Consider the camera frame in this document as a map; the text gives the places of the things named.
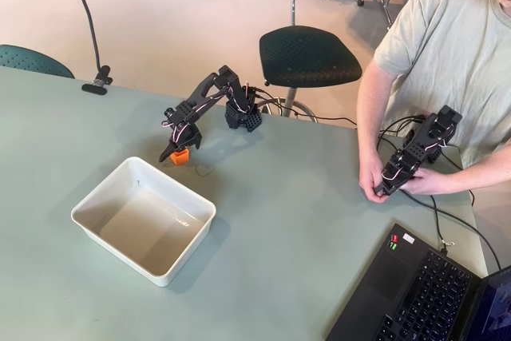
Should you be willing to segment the person's right hand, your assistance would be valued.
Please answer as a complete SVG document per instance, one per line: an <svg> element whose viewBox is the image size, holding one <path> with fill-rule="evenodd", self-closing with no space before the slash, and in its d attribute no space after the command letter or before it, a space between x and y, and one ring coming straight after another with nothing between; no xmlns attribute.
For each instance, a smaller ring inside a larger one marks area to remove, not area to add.
<svg viewBox="0 0 511 341"><path fill-rule="evenodd" d="M377 194L374 188L382 182L382 162L378 155L365 153L359 159L359 185L367 199L374 203L384 203L388 196Z"/></svg>

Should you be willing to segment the person's left hand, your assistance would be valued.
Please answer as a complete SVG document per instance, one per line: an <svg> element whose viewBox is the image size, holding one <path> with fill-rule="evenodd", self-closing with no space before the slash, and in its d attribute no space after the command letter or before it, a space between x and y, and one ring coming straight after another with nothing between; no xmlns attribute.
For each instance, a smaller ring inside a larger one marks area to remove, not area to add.
<svg viewBox="0 0 511 341"><path fill-rule="evenodd" d="M443 175L429 169L419 169L401 190L413 195L435 195L442 191Z"/></svg>

